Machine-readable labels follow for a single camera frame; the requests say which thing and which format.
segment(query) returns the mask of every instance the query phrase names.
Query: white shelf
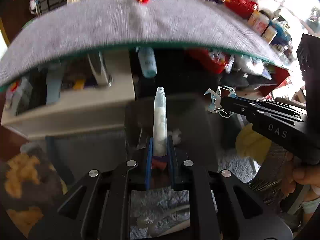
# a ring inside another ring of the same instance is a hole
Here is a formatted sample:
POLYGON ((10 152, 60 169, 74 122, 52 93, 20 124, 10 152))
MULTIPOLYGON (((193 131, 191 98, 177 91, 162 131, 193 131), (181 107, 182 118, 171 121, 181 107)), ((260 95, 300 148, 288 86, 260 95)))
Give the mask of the white shelf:
POLYGON ((1 125, 27 139, 123 126, 124 107, 135 100, 128 51, 104 52, 113 83, 106 88, 62 92, 60 100, 18 116, 3 111, 1 125))

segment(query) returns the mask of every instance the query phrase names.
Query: gray carpet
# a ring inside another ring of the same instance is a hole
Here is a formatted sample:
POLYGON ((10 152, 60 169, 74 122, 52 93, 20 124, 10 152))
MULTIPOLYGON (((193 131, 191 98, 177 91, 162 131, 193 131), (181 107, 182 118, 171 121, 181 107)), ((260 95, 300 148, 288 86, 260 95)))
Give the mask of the gray carpet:
POLYGON ((0 85, 58 58, 116 47, 214 47, 281 65, 266 41, 236 18, 225 6, 203 0, 81 0, 18 34, 0 61, 0 85))

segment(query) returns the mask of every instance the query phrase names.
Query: metal screw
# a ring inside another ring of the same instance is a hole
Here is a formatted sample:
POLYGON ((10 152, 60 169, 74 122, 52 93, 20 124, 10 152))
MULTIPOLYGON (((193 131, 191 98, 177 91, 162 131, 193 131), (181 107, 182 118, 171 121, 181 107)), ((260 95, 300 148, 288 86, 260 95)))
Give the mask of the metal screw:
POLYGON ((97 171, 97 170, 91 170, 91 171, 89 171, 89 176, 90 176, 90 177, 97 177, 98 174, 99 174, 99 171, 97 171))
POLYGON ((193 165, 193 161, 192 161, 192 160, 185 160, 185 161, 183 162, 183 164, 184 164, 185 166, 187 166, 187 167, 191 167, 191 166, 193 165))
POLYGON ((231 176, 231 171, 223 170, 223 171, 221 171, 221 175, 223 177, 229 178, 231 176))
POLYGON ((127 161, 127 166, 129 167, 134 167, 135 165, 137 165, 137 162, 135 160, 129 160, 127 161))

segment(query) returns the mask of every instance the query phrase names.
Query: finger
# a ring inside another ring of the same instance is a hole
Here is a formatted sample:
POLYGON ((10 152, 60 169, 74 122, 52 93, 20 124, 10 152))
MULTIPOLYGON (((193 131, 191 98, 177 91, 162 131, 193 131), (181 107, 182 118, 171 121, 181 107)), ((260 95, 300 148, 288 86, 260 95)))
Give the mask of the finger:
POLYGON ((288 182, 287 179, 282 179, 281 181, 281 191, 285 196, 288 196, 290 193, 293 193, 296 189, 295 181, 288 182))
POLYGON ((299 184, 320 186, 320 165, 300 166, 293 170, 293 179, 299 184))
POLYGON ((315 200, 317 199, 319 196, 312 190, 310 189, 308 191, 308 193, 304 196, 304 199, 303 201, 304 202, 308 202, 308 201, 311 201, 311 200, 315 200))
POLYGON ((286 152, 286 154, 285 154, 285 159, 286 159, 287 161, 291 161, 291 160, 293 159, 293 154, 290 153, 290 152, 286 152))
POLYGON ((283 172, 284 172, 283 177, 286 178, 289 183, 293 181, 293 175, 292 175, 293 169, 294 169, 293 162, 286 162, 283 165, 283 172))

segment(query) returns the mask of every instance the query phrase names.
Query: clear plastic bottle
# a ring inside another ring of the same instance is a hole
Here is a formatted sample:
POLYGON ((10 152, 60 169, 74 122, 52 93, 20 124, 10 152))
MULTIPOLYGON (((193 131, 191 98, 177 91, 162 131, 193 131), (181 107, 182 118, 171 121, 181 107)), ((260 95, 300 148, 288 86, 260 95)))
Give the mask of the clear plastic bottle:
POLYGON ((152 154, 154 156, 167 155, 167 107, 163 87, 158 87, 155 96, 152 154))
POLYGON ((145 78, 155 77, 157 74, 157 64, 153 49, 141 47, 138 51, 138 58, 143 76, 145 78))

